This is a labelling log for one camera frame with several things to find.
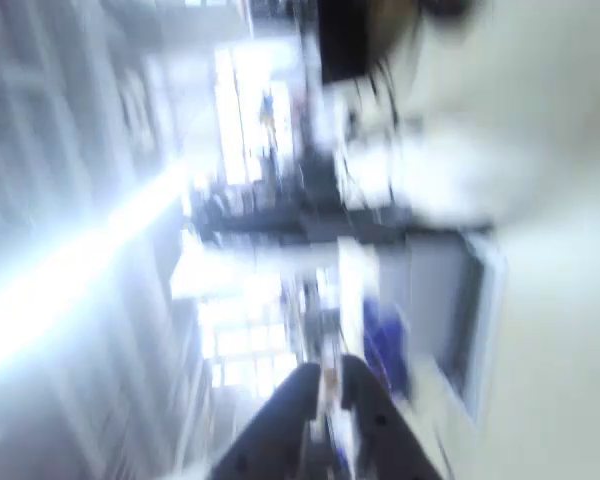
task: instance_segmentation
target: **window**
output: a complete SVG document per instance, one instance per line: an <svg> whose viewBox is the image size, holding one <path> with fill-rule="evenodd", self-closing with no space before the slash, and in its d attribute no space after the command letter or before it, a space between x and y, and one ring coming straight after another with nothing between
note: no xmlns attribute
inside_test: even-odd
<svg viewBox="0 0 600 480"><path fill-rule="evenodd" d="M229 362L224 366L225 386L240 385L245 380L244 362Z"/></svg>
<svg viewBox="0 0 600 480"><path fill-rule="evenodd" d="M291 353L273 357L273 377L276 387L286 380L297 365L298 361Z"/></svg>
<svg viewBox="0 0 600 480"><path fill-rule="evenodd" d="M211 369L211 386L214 388L222 386L222 364L216 363Z"/></svg>
<svg viewBox="0 0 600 480"><path fill-rule="evenodd" d="M293 156L289 90L282 82L271 82L271 93L274 97L273 116L276 124L277 154L280 158L287 158Z"/></svg>
<svg viewBox="0 0 600 480"><path fill-rule="evenodd" d="M202 330L202 357L213 358L216 355L216 339L213 330L205 328Z"/></svg>
<svg viewBox="0 0 600 480"><path fill-rule="evenodd" d="M218 77L220 75L220 67L218 67ZM229 83L228 80L223 80L216 86L216 106L227 183L240 185L247 180L247 170L242 151L238 95L233 83Z"/></svg>
<svg viewBox="0 0 600 480"><path fill-rule="evenodd" d="M198 307L198 318L200 325L214 327L240 319L240 314L244 309L245 304L242 298L224 298L201 304Z"/></svg>
<svg viewBox="0 0 600 480"><path fill-rule="evenodd" d="M287 346L287 335L282 323L271 325L269 330L269 343L274 350L285 350Z"/></svg>
<svg viewBox="0 0 600 480"><path fill-rule="evenodd" d="M249 337L246 328L226 330L218 333L218 355L240 355L249 350Z"/></svg>
<svg viewBox="0 0 600 480"><path fill-rule="evenodd" d="M251 328L251 350L259 352L269 348L269 328L253 327Z"/></svg>
<svg viewBox="0 0 600 480"><path fill-rule="evenodd" d="M244 286L245 297L255 298L259 302L277 299L282 292L280 275L251 275Z"/></svg>
<svg viewBox="0 0 600 480"><path fill-rule="evenodd" d="M257 361L256 374L258 395L262 398L268 398L271 396L274 389L271 358L262 358Z"/></svg>

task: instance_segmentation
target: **floor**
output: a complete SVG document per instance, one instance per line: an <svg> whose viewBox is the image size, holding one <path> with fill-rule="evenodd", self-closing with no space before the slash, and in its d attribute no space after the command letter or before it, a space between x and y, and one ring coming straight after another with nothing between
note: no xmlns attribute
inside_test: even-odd
<svg viewBox="0 0 600 480"><path fill-rule="evenodd" d="M436 385L422 422L458 479L600 478L600 1L492 0L463 31L426 25L410 95L408 52L397 95L425 130L405 140L404 193L432 221L494 220L508 270L483 417L435 405Z"/></svg>

